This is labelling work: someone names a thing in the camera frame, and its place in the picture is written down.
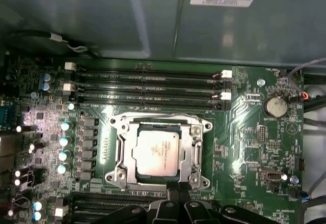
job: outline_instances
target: screw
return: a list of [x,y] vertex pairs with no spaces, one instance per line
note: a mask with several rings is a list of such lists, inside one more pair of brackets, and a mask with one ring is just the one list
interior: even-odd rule
[[191,131],[192,135],[199,135],[200,134],[200,128],[198,126],[194,126]]
[[191,176],[191,177],[190,177],[190,181],[191,181],[192,183],[196,183],[196,182],[198,181],[198,178],[197,178],[196,176]]
[[124,180],[126,178],[126,173],[124,171],[118,171],[118,177]]
[[299,183],[299,178],[297,176],[291,176],[290,177],[290,183],[292,184],[298,184]]
[[197,202],[191,202],[191,203],[190,203],[190,206],[191,206],[191,207],[198,207],[199,204],[198,204]]
[[226,212],[228,213],[234,213],[235,212],[235,209],[231,208],[231,207],[228,207],[225,209]]
[[258,79],[258,81],[257,81],[258,86],[263,87],[263,86],[265,86],[265,84],[266,84],[266,81],[264,79]]

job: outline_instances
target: black ram slot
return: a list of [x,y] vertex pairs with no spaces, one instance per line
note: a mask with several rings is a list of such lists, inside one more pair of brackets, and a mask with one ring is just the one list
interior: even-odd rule
[[210,91],[210,90],[202,90],[200,92],[194,92],[189,90],[182,90],[177,89],[173,91],[151,91],[151,90],[124,90],[124,89],[117,89],[117,90],[111,90],[106,88],[99,88],[99,89],[84,89],[84,91],[79,91],[80,93],[88,93],[88,94],[106,94],[106,95],[132,95],[132,96],[159,96],[159,97],[184,97],[189,99],[211,99],[213,95],[219,94],[217,91]]
[[79,103],[83,103],[85,105],[88,104],[106,104],[106,105],[120,105],[120,106],[129,106],[129,107],[141,107],[144,109],[150,108],[180,108],[180,109],[193,109],[193,110],[217,110],[217,111],[226,111],[231,109],[231,105],[229,101],[221,101],[219,103],[214,104],[164,104],[158,102],[135,102],[135,101],[121,101],[121,100],[78,100]]
[[94,77],[94,78],[89,78],[87,79],[79,79],[79,83],[84,83],[84,84],[100,84],[100,85],[121,85],[121,84],[127,84],[127,85],[133,85],[133,86],[171,86],[173,88],[184,88],[184,87],[189,87],[189,88],[197,88],[197,89],[204,89],[204,88],[210,88],[214,89],[214,81],[205,81],[205,82],[195,82],[194,80],[176,80],[176,81],[167,81],[167,80],[142,80],[142,79],[114,79],[112,77]]
[[130,75],[135,74],[149,74],[152,76],[171,76],[171,77],[181,77],[181,78],[198,78],[198,79],[212,79],[215,73],[196,73],[196,72],[186,72],[186,71],[165,71],[165,70],[127,70],[127,69],[105,69],[105,68],[91,68],[87,69],[85,72],[79,72],[78,74],[84,73],[106,73],[106,74],[119,74],[125,73]]
[[171,102],[171,101],[178,101],[178,100],[195,100],[195,101],[209,101],[212,100],[212,96],[205,96],[203,95],[192,95],[189,93],[186,94],[175,94],[169,95],[165,93],[160,94],[151,94],[151,93],[142,93],[142,92],[110,92],[110,91],[102,91],[102,93],[95,92],[90,93],[90,91],[86,91],[85,93],[79,93],[78,97],[87,97],[93,99],[107,99],[108,96],[112,96],[112,99],[124,99],[127,97],[128,100],[139,100],[139,101],[148,101],[148,100],[157,100],[162,102]]

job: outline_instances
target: wire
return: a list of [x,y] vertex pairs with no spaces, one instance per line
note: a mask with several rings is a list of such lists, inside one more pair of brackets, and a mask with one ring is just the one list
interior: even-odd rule
[[50,33],[50,32],[43,32],[43,31],[34,31],[34,30],[20,30],[13,33],[4,34],[1,36],[1,39],[4,41],[8,41],[9,39],[13,38],[22,38],[22,37],[42,37],[42,38],[48,38],[50,40],[56,41],[56,42],[64,42],[67,44],[67,47],[73,50],[76,53],[85,53],[92,59],[98,59],[99,56],[92,53],[88,50],[86,46],[81,44],[80,42],[77,42],[72,39],[65,38],[61,35]]
[[326,198],[315,198],[302,203],[297,210],[297,223],[305,223],[305,212],[308,208],[326,204]]
[[326,127],[326,121],[315,121],[312,119],[304,118],[304,123],[311,126]]
[[311,65],[315,65],[315,64],[318,64],[318,63],[321,63],[321,62],[324,62],[326,61],[326,58],[321,58],[321,59],[317,59],[317,60],[312,60],[312,61],[309,61],[309,62],[306,62],[306,63],[303,63],[297,67],[295,67],[287,76],[288,80],[289,80],[289,83],[292,85],[292,87],[294,89],[296,89],[299,93],[304,93],[305,91],[300,88],[298,86],[298,84],[295,83],[295,81],[292,79],[293,75],[298,72],[299,70],[303,69],[303,68],[306,68],[308,66],[311,66]]
[[321,176],[312,184],[312,186],[307,191],[307,194],[311,196],[313,191],[326,179],[326,171],[324,171]]
[[320,217],[320,218],[311,220],[310,222],[307,222],[307,224],[326,224],[326,217]]

